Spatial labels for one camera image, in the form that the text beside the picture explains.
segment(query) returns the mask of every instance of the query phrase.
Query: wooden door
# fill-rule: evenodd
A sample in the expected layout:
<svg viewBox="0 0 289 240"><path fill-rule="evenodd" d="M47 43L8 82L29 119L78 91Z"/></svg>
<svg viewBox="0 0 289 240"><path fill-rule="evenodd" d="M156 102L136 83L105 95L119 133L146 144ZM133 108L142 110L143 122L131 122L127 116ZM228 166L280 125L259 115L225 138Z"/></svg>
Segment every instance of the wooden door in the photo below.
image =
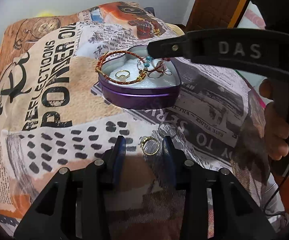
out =
<svg viewBox="0 0 289 240"><path fill-rule="evenodd" d="M226 28L240 0L196 0L187 31Z"/></svg>

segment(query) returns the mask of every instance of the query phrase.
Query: turquoise bead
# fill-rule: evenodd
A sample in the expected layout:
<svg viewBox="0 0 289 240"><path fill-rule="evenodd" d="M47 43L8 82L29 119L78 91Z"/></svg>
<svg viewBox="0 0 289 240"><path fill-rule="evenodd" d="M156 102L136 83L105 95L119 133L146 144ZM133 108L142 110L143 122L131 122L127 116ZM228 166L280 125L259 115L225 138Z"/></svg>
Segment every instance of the turquoise bead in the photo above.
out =
<svg viewBox="0 0 289 240"><path fill-rule="evenodd" d="M153 61L153 57L147 56L145 60L148 61L148 62L152 62Z"/></svg>

